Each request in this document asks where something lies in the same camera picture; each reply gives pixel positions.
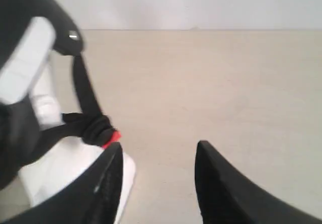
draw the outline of white wall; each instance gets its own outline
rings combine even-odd
[[[83,29],[321,29],[322,0],[58,0]]]

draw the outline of wall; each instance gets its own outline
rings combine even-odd
[[[83,29],[321,29],[322,0],[58,0]]]

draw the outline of beige floor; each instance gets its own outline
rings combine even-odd
[[[201,223],[193,172],[200,139],[260,186],[322,218],[322,32],[85,35],[99,100],[137,164],[122,223]],[[54,59],[63,108],[75,111],[69,59]],[[0,193],[0,209],[26,204],[15,184]]]

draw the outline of floor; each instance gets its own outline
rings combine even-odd
[[[121,223],[201,223],[194,157],[209,140],[251,180],[322,218],[322,32],[86,31],[98,98],[137,164]],[[68,57],[58,97],[77,110]],[[18,181],[0,216],[26,206]]]

